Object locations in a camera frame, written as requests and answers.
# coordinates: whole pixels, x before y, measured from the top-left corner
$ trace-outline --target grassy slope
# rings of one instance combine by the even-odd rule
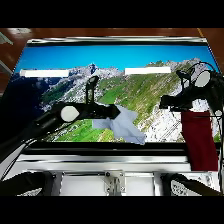
[[[150,116],[153,107],[159,102],[163,94],[168,94],[173,90],[178,82],[176,74],[166,74],[156,77],[155,75],[131,75],[128,80],[124,77],[113,77],[101,80],[99,89],[105,93],[98,101],[105,104],[112,104],[115,100],[117,104],[137,111],[139,116],[134,124],[145,120]],[[85,120],[76,122],[78,127],[59,137],[57,141],[75,142],[108,142],[113,141],[111,130],[100,130],[92,128],[92,121]]]

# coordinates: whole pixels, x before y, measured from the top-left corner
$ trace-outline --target television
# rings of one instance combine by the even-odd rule
[[[134,125],[146,135],[146,146],[155,143],[184,143],[179,112],[160,110],[162,95],[181,91],[176,70],[186,70],[199,61],[220,69],[205,38],[184,37],[100,37],[29,40],[14,69],[0,105],[0,141],[17,135],[32,120],[58,101],[85,102],[85,85],[99,76],[95,101],[118,104],[138,113]],[[201,64],[196,73],[207,68]],[[170,73],[126,74],[127,68],[169,67]],[[44,70],[44,77],[25,77],[26,70]],[[49,77],[50,70],[68,71],[67,77]],[[193,111],[206,111],[204,100],[193,102]],[[213,137],[220,141],[218,124],[212,122]],[[98,147],[125,140],[114,139],[109,129],[92,128],[81,120],[51,134],[39,143]]]

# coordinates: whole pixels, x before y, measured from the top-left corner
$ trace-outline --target display screen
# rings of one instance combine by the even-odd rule
[[[85,102],[87,80],[99,76],[95,101],[118,104],[138,113],[134,125],[146,134],[146,142],[184,142],[180,113],[160,110],[164,94],[181,91],[176,70],[205,61],[218,67],[208,46],[38,46],[26,47],[4,93],[1,110],[1,141],[19,133],[29,122],[58,101]],[[165,74],[125,74],[126,68],[169,67]],[[207,68],[199,65],[195,72]],[[47,70],[69,70],[68,77],[48,77]],[[46,77],[24,77],[21,71],[45,70]],[[209,109],[206,101],[193,102],[193,111]],[[212,123],[215,141],[218,127]],[[48,142],[124,142],[109,129],[92,128],[92,120],[77,121],[49,135]]]

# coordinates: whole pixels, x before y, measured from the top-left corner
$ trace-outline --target screen bezel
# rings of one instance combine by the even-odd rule
[[[182,45],[208,46],[208,49],[219,69],[218,63],[208,45],[206,38],[199,37],[69,37],[28,40],[26,47],[43,46],[90,46],[90,45]],[[215,143],[217,152],[220,143]],[[176,155],[186,156],[186,143],[147,142],[144,146],[132,143],[110,142],[35,142],[25,150],[26,154],[85,154],[92,155],[108,153],[122,154],[127,151],[133,155]]]

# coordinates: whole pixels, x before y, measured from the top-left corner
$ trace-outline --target mountain image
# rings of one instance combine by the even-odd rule
[[[87,80],[94,75],[99,76],[95,89],[95,102],[104,104],[118,104],[129,110],[138,112],[134,121],[135,126],[146,134],[146,142],[183,142],[181,135],[180,113],[160,110],[160,98],[164,94],[176,95],[181,91],[180,79],[176,75],[178,69],[188,69],[199,62],[199,58],[181,62],[157,61],[145,67],[169,66],[170,74],[134,74],[125,75],[115,67],[99,68],[94,63],[85,67],[75,67],[69,70],[67,78],[38,78],[36,86],[43,89],[40,107],[47,111],[57,101],[85,102],[85,85]],[[192,79],[195,79],[204,64],[195,68]],[[193,102],[193,111],[208,110],[204,100]],[[213,136],[218,138],[217,122],[212,121]],[[113,132],[108,129],[93,129],[92,120],[77,121],[60,132],[49,135],[45,141],[63,142],[123,142],[124,139],[114,139]]]

